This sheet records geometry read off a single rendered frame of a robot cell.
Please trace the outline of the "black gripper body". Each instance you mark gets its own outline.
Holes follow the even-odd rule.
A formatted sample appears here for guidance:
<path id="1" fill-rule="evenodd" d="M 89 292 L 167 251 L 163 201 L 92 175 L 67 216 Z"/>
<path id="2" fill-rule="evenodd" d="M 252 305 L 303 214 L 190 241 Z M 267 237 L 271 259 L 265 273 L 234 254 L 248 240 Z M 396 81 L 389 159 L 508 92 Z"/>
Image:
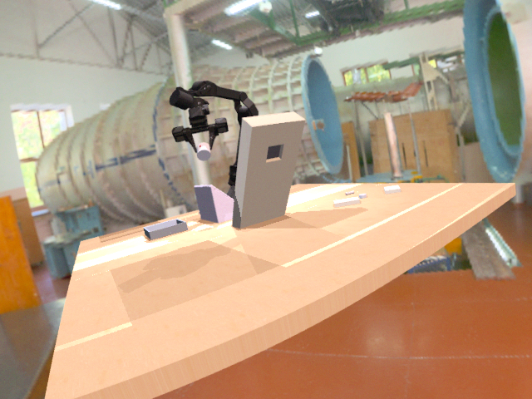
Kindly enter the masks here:
<path id="1" fill-rule="evenodd" d="M 182 141 L 185 141 L 185 138 L 183 136 L 183 132 L 185 131 L 191 131 L 191 134 L 193 135 L 193 134 L 198 134 L 201 131 L 208 131 L 209 127 L 211 126 L 218 126 L 218 132 L 220 134 L 229 131 L 227 121 L 224 117 L 214 119 L 214 120 L 215 120 L 215 124 L 211 124 L 211 125 L 208 125 L 207 121 L 199 120 L 199 121 L 193 121 L 191 128 L 190 127 L 184 128 L 183 126 L 174 127 L 172 129 L 172 136 L 175 138 L 175 142 L 182 142 Z"/>

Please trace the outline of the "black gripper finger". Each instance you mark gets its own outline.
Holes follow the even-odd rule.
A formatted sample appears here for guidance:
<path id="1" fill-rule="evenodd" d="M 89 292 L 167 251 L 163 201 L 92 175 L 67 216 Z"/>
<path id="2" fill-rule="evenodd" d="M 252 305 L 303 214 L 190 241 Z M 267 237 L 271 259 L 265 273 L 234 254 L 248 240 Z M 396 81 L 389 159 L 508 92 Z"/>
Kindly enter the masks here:
<path id="1" fill-rule="evenodd" d="M 195 147 L 195 140 L 194 140 L 194 137 L 191 134 L 191 131 L 183 132 L 183 136 L 185 138 L 185 141 L 186 142 L 188 141 L 193 146 L 193 150 L 195 151 L 195 153 L 197 153 L 196 147 Z"/>
<path id="2" fill-rule="evenodd" d="M 209 127 L 209 148 L 212 150 L 213 142 L 216 136 L 219 135 L 218 126 Z"/>

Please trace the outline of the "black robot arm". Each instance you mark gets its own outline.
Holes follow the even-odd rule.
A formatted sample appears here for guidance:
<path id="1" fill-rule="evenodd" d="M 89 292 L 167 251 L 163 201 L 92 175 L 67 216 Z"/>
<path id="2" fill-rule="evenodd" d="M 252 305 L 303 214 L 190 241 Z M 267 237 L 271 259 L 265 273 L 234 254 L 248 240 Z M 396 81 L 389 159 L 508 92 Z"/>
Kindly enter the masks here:
<path id="1" fill-rule="evenodd" d="M 197 98 L 194 98 L 194 96 Z M 206 115 L 210 114 L 208 106 L 209 103 L 199 96 L 214 96 L 234 101 L 234 109 L 238 113 L 238 122 L 240 125 L 239 137 L 241 136 L 243 117 L 259 115 L 259 111 L 257 110 L 256 106 L 251 99 L 247 97 L 244 91 L 223 88 L 215 85 L 212 81 L 196 81 L 189 90 L 185 90 L 183 87 L 176 87 L 176 90 L 170 96 L 170 104 L 172 106 L 179 107 L 181 110 L 186 110 L 189 108 L 188 113 L 190 125 L 192 125 L 193 121 L 207 121 Z M 241 101 L 245 106 L 241 106 Z M 227 195 L 232 199 L 234 199 L 238 154 L 239 140 L 236 160 L 233 165 L 229 166 L 228 184 L 230 185 L 230 188 Z"/>

